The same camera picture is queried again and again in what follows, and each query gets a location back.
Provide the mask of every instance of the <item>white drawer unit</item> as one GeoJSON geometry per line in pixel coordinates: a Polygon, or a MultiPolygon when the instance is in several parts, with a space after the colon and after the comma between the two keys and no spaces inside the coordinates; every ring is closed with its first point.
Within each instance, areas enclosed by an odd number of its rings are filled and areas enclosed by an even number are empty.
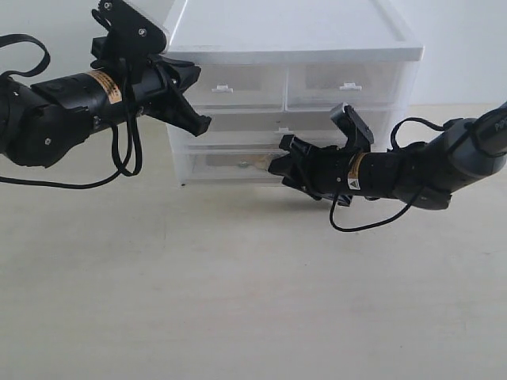
{"type": "Polygon", "coordinates": [[[388,0],[176,0],[165,27],[169,57],[202,68],[185,96],[213,118],[197,138],[168,126],[182,184],[280,183],[266,168],[284,135],[345,143],[343,102],[385,149],[423,53],[388,0]]]}

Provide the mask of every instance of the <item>sticker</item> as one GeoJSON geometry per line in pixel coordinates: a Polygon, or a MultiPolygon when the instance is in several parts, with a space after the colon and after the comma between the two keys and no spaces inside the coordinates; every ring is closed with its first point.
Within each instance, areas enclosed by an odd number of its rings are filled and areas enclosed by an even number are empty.
{"type": "Polygon", "coordinates": [[[109,103],[115,105],[116,103],[121,102],[120,87],[118,87],[109,75],[100,70],[90,71],[86,74],[95,79],[102,86],[105,93],[108,94],[109,103]]]}
{"type": "Polygon", "coordinates": [[[361,161],[363,161],[364,156],[366,156],[366,153],[359,153],[355,158],[353,158],[354,164],[352,165],[352,168],[350,169],[349,175],[347,177],[349,188],[351,190],[361,190],[359,183],[359,167],[361,165],[361,161]]]}

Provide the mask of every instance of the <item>storage box lid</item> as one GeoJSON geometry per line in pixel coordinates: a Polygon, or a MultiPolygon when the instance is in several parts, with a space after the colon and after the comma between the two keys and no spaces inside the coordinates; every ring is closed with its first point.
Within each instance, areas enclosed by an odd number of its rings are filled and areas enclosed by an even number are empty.
{"type": "Polygon", "coordinates": [[[388,0],[176,0],[169,55],[197,64],[417,61],[388,0]]]}

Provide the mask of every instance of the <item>yellow label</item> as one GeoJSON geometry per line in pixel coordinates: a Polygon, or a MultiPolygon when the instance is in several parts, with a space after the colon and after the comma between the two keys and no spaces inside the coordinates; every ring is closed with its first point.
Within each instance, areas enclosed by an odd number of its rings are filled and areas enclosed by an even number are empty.
{"type": "Polygon", "coordinates": [[[104,89],[105,93],[107,93],[109,98],[109,103],[115,105],[116,103],[121,102],[121,91],[120,87],[113,81],[113,79],[108,76],[104,71],[95,70],[87,73],[90,77],[95,79],[104,89]]]}
{"type": "Polygon", "coordinates": [[[351,190],[361,190],[361,186],[359,183],[359,168],[361,166],[361,161],[363,161],[363,158],[366,156],[366,153],[359,153],[353,160],[354,164],[352,165],[352,168],[349,171],[349,188],[351,190]]]}

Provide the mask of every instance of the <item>white wall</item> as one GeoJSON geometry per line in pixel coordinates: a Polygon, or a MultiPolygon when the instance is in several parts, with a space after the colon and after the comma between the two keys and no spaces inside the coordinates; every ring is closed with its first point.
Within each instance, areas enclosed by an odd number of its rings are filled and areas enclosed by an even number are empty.
{"type": "MultiPolygon", "coordinates": [[[[163,21],[173,0],[132,0],[163,21]]],[[[391,0],[425,43],[412,104],[503,103],[507,52],[502,0],[391,0]]],[[[2,0],[0,34],[25,32],[51,51],[49,70],[36,80],[87,70],[91,38],[104,30],[90,16],[98,0],[2,0]]],[[[35,47],[0,51],[0,70],[30,68],[35,47]]]]}

